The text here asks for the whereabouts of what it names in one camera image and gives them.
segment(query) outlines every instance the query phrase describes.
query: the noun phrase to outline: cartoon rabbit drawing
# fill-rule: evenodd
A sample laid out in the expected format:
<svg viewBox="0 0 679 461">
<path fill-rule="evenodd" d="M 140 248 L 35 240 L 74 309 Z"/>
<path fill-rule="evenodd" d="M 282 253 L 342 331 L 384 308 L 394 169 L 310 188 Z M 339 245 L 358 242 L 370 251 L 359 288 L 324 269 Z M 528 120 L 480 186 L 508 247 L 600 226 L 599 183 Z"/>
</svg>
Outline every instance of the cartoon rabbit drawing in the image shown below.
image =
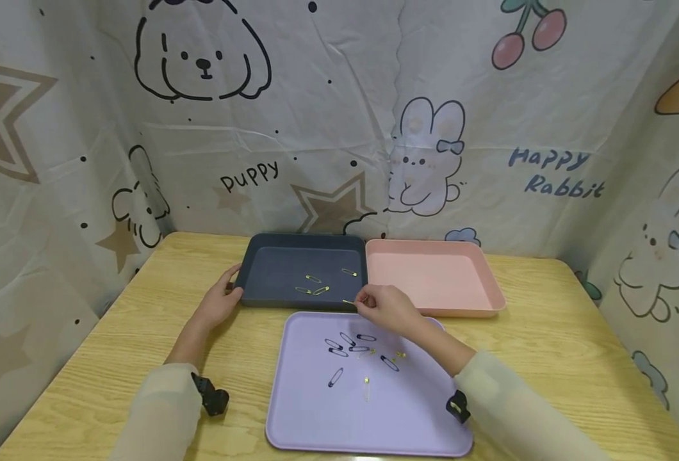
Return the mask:
<svg viewBox="0 0 679 461">
<path fill-rule="evenodd" d="M 637 317 L 670 320 L 665 290 L 679 290 L 679 169 L 670 176 L 618 270 L 621 299 Z"/>
<path fill-rule="evenodd" d="M 437 110 L 426 97 L 408 102 L 401 116 L 401 140 L 390 155 L 388 211 L 433 216 L 460 188 L 447 180 L 460 170 L 465 143 L 465 109 L 447 101 Z"/>
</svg>

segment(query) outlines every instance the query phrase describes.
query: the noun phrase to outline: dark blue tray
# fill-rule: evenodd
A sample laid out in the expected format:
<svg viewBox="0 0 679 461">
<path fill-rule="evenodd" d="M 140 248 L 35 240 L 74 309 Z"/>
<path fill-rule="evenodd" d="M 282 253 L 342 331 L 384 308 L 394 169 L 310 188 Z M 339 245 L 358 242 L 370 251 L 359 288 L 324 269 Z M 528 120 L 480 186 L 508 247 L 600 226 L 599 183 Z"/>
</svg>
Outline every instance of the dark blue tray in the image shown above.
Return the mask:
<svg viewBox="0 0 679 461">
<path fill-rule="evenodd" d="M 367 283 L 362 238 L 268 232 L 250 239 L 234 285 L 244 289 L 242 304 L 246 306 L 354 311 L 343 300 L 354 301 Z M 329 290 L 320 295 L 296 290 L 313 292 L 325 286 Z"/>
</svg>

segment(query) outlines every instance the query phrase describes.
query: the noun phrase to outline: black clip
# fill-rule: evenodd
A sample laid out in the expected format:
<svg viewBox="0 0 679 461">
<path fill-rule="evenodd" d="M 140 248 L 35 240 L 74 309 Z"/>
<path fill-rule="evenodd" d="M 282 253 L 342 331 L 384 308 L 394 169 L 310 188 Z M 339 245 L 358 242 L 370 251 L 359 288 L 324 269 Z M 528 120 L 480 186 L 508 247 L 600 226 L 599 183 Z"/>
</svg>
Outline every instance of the black clip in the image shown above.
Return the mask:
<svg viewBox="0 0 679 461">
<path fill-rule="evenodd" d="M 455 419 L 460 421 L 460 424 L 464 424 L 470 417 L 468 399 L 465 397 L 464 393 L 460 392 L 460 390 L 455 391 L 455 395 L 450 397 L 445 408 L 455 417 Z"/>
<path fill-rule="evenodd" d="M 209 416 L 217 416 L 227 411 L 229 403 L 229 393 L 224 389 L 214 389 L 214 385 L 209 378 L 202 378 L 195 373 L 191 373 L 193 383 L 202 396 L 202 405 Z"/>
</svg>

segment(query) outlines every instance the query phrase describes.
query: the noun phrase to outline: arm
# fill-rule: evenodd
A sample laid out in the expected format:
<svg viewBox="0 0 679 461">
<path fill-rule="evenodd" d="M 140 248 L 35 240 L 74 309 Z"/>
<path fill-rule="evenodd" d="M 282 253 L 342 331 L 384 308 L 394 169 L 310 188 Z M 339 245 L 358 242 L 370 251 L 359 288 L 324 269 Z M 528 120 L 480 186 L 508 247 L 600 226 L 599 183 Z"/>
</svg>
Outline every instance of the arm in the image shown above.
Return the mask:
<svg viewBox="0 0 679 461">
<path fill-rule="evenodd" d="M 238 270 L 239 266 L 229 268 L 210 288 L 164 365 L 142 382 L 110 460 L 183 460 L 197 431 L 202 406 L 191 373 L 198 373 L 211 331 L 232 314 L 242 297 L 242 288 L 226 294 L 229 279 Z"/>
<path fill-rule="evenodd" d="M 476 352 L 423 319 L 408 296 L 391 286 L 366 286 L 360 315 L 424 349 L 457 382 L 481 429 L 521 460 L 599 461 L 608 456 L 566 417 L 485 351 Z"/>
</svg>

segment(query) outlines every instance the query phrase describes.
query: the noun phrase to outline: purple tray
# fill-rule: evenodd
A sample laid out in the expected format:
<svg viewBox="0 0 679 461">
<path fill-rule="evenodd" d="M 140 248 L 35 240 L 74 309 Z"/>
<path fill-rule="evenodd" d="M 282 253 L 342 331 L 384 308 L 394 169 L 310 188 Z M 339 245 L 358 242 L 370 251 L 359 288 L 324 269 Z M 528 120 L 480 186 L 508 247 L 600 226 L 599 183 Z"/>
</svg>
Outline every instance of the purple tray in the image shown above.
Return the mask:
<svg viewBox="0 0 679 461">
<path fill-rule="evenodd" d="M 445 409 L 454 393 L 410 341 L 357 314 L 296 312 L 283 329 L 265 433 L 287 450 L 461 457 L 473 439 Z"/>
</svg>

